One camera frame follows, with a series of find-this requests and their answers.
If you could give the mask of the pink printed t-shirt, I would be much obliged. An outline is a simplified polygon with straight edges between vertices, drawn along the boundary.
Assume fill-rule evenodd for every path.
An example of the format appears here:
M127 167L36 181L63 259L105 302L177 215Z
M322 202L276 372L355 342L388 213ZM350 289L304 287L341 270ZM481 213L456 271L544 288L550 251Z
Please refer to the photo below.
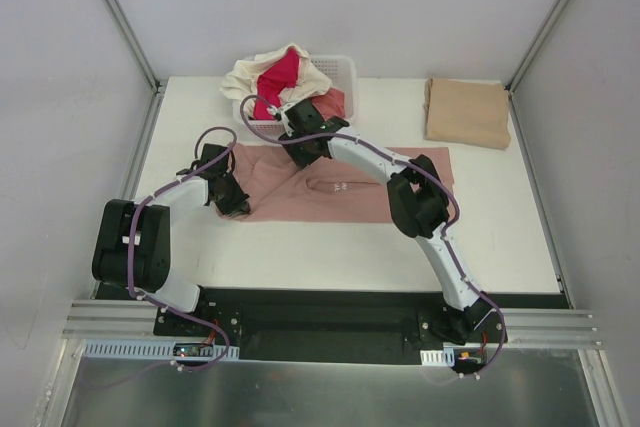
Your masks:
M386 187L344 162L321 158L300 169L276 146L234 148L234 177L249 195L246 222L390 223Z

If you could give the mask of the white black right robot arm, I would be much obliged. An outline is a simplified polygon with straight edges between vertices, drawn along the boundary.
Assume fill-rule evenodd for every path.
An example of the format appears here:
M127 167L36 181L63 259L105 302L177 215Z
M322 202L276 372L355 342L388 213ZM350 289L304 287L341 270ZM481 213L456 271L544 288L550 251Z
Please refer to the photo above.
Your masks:
M431 334L463 345L484 332L492 305L457 252L452 226L459 206L428 157L411 159L377 147L350 127L332 134L283 134L278 141L301 167L325 157L349 164L383 185L393 224L417 242L441 286L445 310L429 322Z

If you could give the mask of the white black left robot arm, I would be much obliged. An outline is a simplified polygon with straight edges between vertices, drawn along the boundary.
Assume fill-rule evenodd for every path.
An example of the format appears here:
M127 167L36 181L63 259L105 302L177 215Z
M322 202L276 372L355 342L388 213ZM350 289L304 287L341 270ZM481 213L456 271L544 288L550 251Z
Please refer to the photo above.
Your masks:
M175 309L176 322L188 335L204 334L212 314L200 304L203 288L172 269L171 233L209 205L226 217L250 212L249 195L231 173L210 179L182 175L136 201L107 202L92 259L94 279L124 288L136 300Z

